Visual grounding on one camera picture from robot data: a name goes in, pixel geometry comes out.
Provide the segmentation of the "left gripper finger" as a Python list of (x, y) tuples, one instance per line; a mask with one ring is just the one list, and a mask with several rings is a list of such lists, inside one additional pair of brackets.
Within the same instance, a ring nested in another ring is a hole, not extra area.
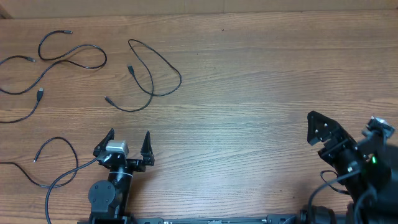
[(150, 132), (146, 132), (144, 142), (141, 148), (142, 161), (146, 166), (153, 166), (155, 163), (154, 154), (152, 151)]
[(93, 155), (98, 157), (99, 154), (106, 149), (107, 144), (110, 140), (114, 139), (114, 129), (111, 128), (108, 134), (104, 137), (104, 139), (94, 148)]

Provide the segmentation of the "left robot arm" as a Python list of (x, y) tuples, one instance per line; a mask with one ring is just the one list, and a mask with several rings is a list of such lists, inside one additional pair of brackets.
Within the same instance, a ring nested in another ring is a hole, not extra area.
[(145, 172), (155, 164), (150, 132), (146, 132), (140, 154), (141, 159), (129, 159), (127, 142), (114, 139), (114, 129), (94, 148), (93, 155), (99, 165), (109, 170), (108, 178), (95, 182), (88, 192), (91, 203), (90, 223), (136, 223), (126, 213), (133, 173)]

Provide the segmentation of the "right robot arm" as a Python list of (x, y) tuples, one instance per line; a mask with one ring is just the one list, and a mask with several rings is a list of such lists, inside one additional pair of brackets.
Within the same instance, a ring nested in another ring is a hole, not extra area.
[[(397, 146), (388, 145), (394, 127), (386, 120), (371, 117), (359, 142), (335, 120), (311, 111), (307, 115), (307, 141), (322, 142), (319, 157), (332, 166), (336, 178), (324, 182), (312, 192), (298, 223), (397, 223), (397, 171), (382, 153)], [(314, 206), (315, 196), (339, 183), (342, 193), (352, 198), (345, 215), (332, 209)]]

